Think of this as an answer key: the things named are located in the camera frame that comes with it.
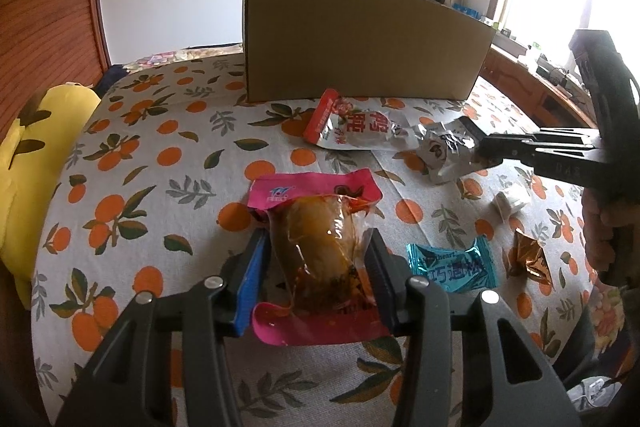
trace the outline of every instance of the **orange print tablecloth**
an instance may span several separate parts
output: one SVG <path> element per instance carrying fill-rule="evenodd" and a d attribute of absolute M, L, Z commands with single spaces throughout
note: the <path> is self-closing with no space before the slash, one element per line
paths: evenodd
<path fill-rule="evenodd" d="M 370 168 L 384 194 L 374 225 L 398 255 L 407 243 L 459 248 L 485 233 L 499 292 L 549 359 L 556 359 L 594 280 L 584 256 L 580 188 L 538 178 L 510 160 L 434 186 L 413 153 L 310 146 L 301 135 L 317 101 L 248 104 L 243 64 L 242 54 L 198 58 L 121 79 L 71 151 L 33 277 L 34 358 L 51 420 L 76 372 L 137 291 L 182 292 L 244 248 L 257 226 L 244 206 L 247 190 L 267 172 Z M 466 114 L 488 131 L 537 129 L 481 78 L 466 102 L 371 98 L 358 99 L 358 105 L 401 108 L 411 124 Z M 491 201 L 511 184 L 528 187 L 532 203 L 503 223 Z M 515 227 L 545 243 L 553 289 L 509 277 Z M 275 286 L 283 280 L 277 269 L 271 273 L 268 295 L 281 291 Z M 247 426 L 391 423 L 403 339 L 273 347 L 248 331 L 226 345 Z M 179 335 L 174 347 L 180 349 Z M 456 355 L 452 405 L 461 396 L 461 363 Z M 185 425 L 179 371 L 174 374 L 177 425 Z M 452 425 L 457 418 L 452 416 Z"/>

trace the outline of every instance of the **cardboard box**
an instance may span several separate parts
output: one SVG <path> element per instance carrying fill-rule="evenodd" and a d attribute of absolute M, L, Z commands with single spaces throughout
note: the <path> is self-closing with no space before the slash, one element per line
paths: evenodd
<path fill-rule="evenodd" d="M 430 0 L 244 0 L 249 102 L 466 100 L 494 29 Z"/>

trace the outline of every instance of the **blue wrapped candy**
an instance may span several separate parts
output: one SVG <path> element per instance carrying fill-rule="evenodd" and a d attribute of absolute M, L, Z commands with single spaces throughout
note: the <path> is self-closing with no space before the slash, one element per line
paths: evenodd
<path fill-rule="evenodd" d="M 466 250 L 411 243 L 406 246 L 406 251 L 412 273 L 427 277 L 447 292 L 466 292 L 498 285 L 491 247 L 485 235 L 478 235 Z"/>

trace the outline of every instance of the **packaged food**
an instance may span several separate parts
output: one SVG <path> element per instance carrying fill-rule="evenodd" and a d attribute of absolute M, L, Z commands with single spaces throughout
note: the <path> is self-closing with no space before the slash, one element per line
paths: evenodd
<path fill-rule="evenodd" d="M 491 247 L 485 235 L 478 235 L 466 250 L 412 243 L 406 246 L 406 251 L 412 273 L 427 277 L 447 292 L 466 292 L 498 285 Z"/>
<path fill-rule="evenodd" d="M 504 188 L 494 197 L 494 205 L 498 208 L 503 221 L 507 221 L 513 214 L 530 202 L 531 194 L 525 187 L 518 184 Z"/>
<path fill-rule="evenodd" d="M 364 110 L 327 89 L 303 134 L 325 149 L 405 151 L 418 147 L 414 130 L 399 110 Z"/>
<path fill-rule="evenodd" d="M 274 345 L 363 342 L 388 334 L 364 268 L 364 218 L 382 198 L 369 169 L 258 178 L 248 206 L 269 217 L 272 259 L 290 302 L 259 303 L 252 324 Z"/>
<path fill-rule="evenodd" d="M 509 275 L 526 273 L 529 279 L 553 286 L 549 265 L 546 263 L 545 250 L 537 239 L 525 234 L 522 230 L 514 232 L 514 259 Z"/>
<path fill-rule="evenodd" d="M 477 156 L 484 133 L 466 116 L 448 123 L 418 124 L 414 129 L 420 142 L 415 153 L 427 165 L 434 184 L 497 165 Z"/>

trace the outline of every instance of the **human hand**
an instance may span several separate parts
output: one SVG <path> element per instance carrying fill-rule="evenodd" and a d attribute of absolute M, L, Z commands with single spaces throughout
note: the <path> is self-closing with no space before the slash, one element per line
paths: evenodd
<path fill-rule="evenodd" d="M 584 250 L 591 266 L 599 271 L 609 268 L 616 253 L 609 241 L 613 229 L 634 225 L 634 254 L 640 248 L 640 204 L 618 200 L 600 209 L 592 190 L 585 188 L 582 194 L 582 219 L 584 220 Z"/>

